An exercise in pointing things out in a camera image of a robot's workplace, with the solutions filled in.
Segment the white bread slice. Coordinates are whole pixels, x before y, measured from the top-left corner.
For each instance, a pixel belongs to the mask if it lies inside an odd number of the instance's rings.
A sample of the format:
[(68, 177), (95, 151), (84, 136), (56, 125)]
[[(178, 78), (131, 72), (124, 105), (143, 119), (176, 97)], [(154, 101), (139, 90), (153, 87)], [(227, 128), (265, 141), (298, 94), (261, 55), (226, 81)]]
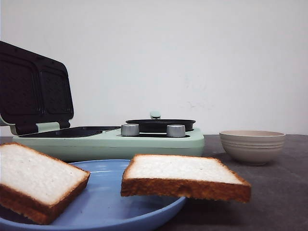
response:
[(120, 194), (247, 203), (251, 184), (216, 158), (137, 154), (123, 173)]
[(0, 147), (0, 204), (52, 223), (87, 186), (90, 172), (13, 142)]

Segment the beige ribbed bowl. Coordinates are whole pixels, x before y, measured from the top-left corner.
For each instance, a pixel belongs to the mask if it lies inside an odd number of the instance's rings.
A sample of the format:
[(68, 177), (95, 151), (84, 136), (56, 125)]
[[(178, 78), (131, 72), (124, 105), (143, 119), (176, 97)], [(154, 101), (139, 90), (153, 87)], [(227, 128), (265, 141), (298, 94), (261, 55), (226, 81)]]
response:
[(286, 135), (280, 132), (259, 130), (227, 130), (219, 133), (225, 152), (234, 160), (264, 165), (282, 152)]

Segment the breakfast maker lid with handle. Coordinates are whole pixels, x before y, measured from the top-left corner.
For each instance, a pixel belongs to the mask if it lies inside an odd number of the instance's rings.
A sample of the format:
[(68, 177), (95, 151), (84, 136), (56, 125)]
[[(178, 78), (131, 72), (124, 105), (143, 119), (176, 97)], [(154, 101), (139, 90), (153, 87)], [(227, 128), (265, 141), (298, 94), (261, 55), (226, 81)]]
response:
[(66, 66), (54, 59), (0, 43), (0, 120), (12, 134), (38, 132), (38, 124), (70, 127), (74, 116)]

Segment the mint green breakfast maker base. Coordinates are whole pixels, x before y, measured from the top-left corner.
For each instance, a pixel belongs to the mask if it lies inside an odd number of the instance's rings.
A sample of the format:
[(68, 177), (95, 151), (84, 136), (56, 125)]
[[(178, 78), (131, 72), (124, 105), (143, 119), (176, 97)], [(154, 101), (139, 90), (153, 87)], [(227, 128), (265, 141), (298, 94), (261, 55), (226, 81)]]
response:
[(99, 159), (131, 159), (135, 154), (177, 154), (201, 156), (204, 136), (200, 129), (187, 131), (185, 137), (167, 137), (166, 133), (143, 133), (121, 136), (121, 129), (111, 127), (78, 127), (81, 137), (69, 137), (64, 130), (34, 133), (13, 137), (18, 142), (39, 152), (67, 161)]

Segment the black round frying pan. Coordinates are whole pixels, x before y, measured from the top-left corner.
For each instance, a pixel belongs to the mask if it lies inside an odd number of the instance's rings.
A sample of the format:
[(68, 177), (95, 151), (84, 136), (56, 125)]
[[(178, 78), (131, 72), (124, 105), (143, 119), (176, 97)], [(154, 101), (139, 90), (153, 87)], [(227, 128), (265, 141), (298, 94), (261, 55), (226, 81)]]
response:
[(150, 112), (150, 119), (130, 119), (127, 124), (138, 124), (140, 132), (166, 133), (168, 125), (184, 125), (185, 131), (192, 131), (196, 122), (191, 119), (162, 119), (158, 111)]

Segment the right silver control knob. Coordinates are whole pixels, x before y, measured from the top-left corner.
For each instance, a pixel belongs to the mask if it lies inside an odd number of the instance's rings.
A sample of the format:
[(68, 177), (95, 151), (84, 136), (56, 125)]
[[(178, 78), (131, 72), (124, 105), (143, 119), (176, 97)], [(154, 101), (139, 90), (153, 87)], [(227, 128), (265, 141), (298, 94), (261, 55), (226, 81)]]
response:
[(167, 137), (182, 138), (186, 136), (185, 132), (184, 125), (167, 125)]

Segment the silver control knob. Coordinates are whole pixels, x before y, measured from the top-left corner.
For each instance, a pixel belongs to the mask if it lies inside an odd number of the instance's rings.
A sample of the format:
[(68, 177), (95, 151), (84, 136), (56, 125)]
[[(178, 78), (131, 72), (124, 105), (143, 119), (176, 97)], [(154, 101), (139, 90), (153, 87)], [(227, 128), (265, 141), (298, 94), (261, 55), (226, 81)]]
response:
[(138, 136), (140, 133), (139, 124), (121, 125), (121, 136)]
[(186, 136), (185, 132), (184, 125), (167, 125), (167, 137), (182, 138)]

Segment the left silver control knob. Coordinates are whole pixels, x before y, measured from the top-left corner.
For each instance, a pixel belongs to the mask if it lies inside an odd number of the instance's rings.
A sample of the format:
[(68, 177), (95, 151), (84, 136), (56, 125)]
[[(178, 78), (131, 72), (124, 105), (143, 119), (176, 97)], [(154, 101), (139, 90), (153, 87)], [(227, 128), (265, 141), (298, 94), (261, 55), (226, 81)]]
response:
[(140, 133), (139, 124), (121, 125), (121, 136), (138, 136)]

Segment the blue round plate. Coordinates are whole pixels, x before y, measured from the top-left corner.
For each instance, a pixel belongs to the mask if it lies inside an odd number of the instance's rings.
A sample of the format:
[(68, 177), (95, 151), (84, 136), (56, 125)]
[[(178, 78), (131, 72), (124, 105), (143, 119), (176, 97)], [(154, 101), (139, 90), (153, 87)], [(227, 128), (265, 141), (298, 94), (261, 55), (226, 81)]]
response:
[(184, 206), (184, 197), (120, 195), (128, 160), (75, 162), (90, 171), (83, 192), (51, 224), (38, 225), (4, 207), (2, 231), (153, 231), (172, 219)]

